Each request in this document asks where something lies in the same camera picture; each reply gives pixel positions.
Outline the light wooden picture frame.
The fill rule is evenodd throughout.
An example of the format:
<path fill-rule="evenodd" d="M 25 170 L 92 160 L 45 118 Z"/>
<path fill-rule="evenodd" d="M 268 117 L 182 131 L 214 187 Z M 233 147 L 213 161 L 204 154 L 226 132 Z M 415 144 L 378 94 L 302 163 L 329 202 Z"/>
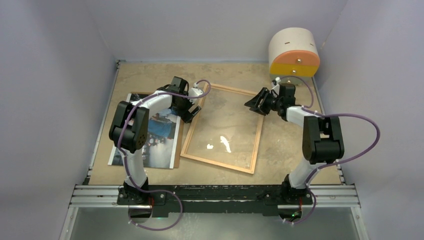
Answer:
<path fill-rule="evenodd" d="M 181 157 L 239 171 L 255 172 L 264 117 L 244 106 L 254 91 L 213 83 L 199 101 Z"/>

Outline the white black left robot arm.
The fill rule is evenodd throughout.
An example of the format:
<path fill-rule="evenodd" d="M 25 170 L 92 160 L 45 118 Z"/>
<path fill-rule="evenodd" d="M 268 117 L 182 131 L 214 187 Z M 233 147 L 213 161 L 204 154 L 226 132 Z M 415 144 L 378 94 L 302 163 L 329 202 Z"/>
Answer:
<path fill-rule="evenodd" d="M 148 138 L 149 119 L 162 110 L 170 109 L 184 123 L 191 123 L 201 110 L 199 100 L 208 93 L 209 90 L 202 90 L 198 82 L 190 86 L 188 81 L 175 76 L 170 84 L 134 103 L 118 103 L 108 136 L 123 158 L 126 174 L 123 188 L 130 192 L 129 197 L 136 204 L 146 203 L 152 192 L 143 161 L 135 157 Z"/>

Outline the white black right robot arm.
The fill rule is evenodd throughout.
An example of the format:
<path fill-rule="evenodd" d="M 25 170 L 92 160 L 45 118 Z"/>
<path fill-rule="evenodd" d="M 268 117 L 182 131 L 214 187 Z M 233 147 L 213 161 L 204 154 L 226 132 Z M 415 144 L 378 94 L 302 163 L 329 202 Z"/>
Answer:
<path fill-rule="evenodd" d="M 280 196 L 288 204 L 307 194 L 307 186 L 319 167 L 343 157 L 345 148 L 339 118 L 309 113 L 296 103 L 296 87 L 279 83 L 276 90 L 266 87 L 244 103 L 250 111 L 266 116 L 271 111 L 282 120 L 302 127 L 302 155 L 295 170 L 282 182 Z"/>

